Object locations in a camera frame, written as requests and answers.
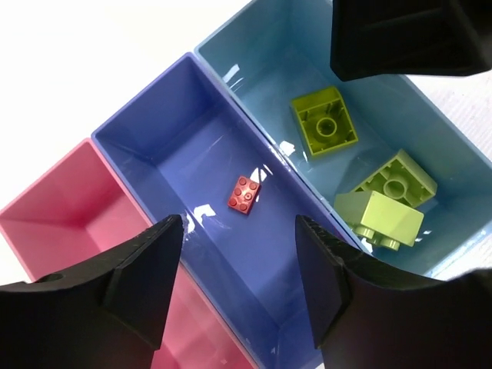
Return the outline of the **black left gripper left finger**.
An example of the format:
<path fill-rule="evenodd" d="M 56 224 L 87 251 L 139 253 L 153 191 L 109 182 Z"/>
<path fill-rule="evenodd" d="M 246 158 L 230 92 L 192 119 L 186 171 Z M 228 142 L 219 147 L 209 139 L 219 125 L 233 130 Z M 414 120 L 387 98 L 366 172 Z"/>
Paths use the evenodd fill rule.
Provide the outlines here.
<path fill-rule="evenodd" d="M 184 236 L 173 214 L 86 261 L 1 288 L 3 368 L 149 368 Z"/>

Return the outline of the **green lego block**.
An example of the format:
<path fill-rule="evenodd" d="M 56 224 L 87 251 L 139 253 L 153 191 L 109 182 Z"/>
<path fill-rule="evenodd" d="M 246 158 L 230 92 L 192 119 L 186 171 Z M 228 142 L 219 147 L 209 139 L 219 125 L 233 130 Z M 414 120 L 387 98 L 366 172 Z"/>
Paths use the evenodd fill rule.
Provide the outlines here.
<path fill-rule="evenodd" d="M 291 109 L 311 157 L 358 142 L 347 106 L 335 86 L 292 99 Z"/>

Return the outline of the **red lego brick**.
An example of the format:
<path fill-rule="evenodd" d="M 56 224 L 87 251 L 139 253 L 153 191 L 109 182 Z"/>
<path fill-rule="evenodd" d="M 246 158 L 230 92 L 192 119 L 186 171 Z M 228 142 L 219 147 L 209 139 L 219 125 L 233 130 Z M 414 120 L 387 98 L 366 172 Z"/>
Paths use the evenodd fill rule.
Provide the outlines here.
<path fill-rule="evenodd" d="M 228 199 L 228 207 L 242 214 L 249 214 L 261 185 L 250 178 L 240 176 Z"/>

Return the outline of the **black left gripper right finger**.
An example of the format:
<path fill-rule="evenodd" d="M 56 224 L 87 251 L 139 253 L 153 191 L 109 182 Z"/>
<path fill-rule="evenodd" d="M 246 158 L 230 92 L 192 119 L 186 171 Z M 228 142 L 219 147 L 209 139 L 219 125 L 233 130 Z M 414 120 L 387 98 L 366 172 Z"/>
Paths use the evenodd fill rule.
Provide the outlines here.
<path fill-rule="evenodd" d="M 327 368 L 489 368 L 491 272 L 438 281 L 295 220 L 314 345 Z"/>

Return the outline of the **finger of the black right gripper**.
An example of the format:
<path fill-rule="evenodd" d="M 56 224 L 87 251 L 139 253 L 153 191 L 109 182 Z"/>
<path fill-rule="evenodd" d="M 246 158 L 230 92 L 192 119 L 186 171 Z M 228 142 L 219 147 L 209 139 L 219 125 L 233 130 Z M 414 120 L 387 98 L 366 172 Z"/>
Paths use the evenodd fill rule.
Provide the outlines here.
<path fill-rule="evenodd" d="M 330 65 L 342 81 L 489 71 L 491 3 L 335 1 Z"/>

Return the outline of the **light blue bin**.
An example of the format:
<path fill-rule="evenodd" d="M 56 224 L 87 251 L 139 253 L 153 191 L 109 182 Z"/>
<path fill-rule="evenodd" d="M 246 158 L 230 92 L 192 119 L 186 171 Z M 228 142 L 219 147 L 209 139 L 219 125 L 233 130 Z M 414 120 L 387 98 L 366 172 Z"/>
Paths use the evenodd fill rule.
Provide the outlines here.
<path fill-rule="evenodd" d="M 329 1 L 253 1 L 206 38 L 197 54 L 235 101 L 284 153 L 322 203 L 354 189 L 398 151 L 436 182 L 421 206 L 424 222 L 411 247 L 350 241 L 376 258 L 447 280 L 491 265 L 491 163 L 408 78 L 340 81 L 330 59 Z M 358 136 L 316 158 L 301 137 L 291 101 L 335 86 Z"/>

